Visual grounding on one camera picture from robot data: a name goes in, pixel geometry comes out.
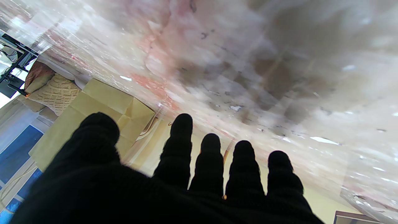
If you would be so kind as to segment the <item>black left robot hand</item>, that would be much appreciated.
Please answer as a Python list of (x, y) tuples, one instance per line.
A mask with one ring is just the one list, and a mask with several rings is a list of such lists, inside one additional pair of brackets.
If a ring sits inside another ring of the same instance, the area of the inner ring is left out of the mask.
[(321, 224), (289, 157), (268, 158), (267, 193), (249, 141), (235, 145), (229, 180), (219, 137), (207, 134), (190, 177), (193, 119), (174, 120), (152, 177), (121, 163), (115, 121), (85, 118), (34, 182), (11, 224)]

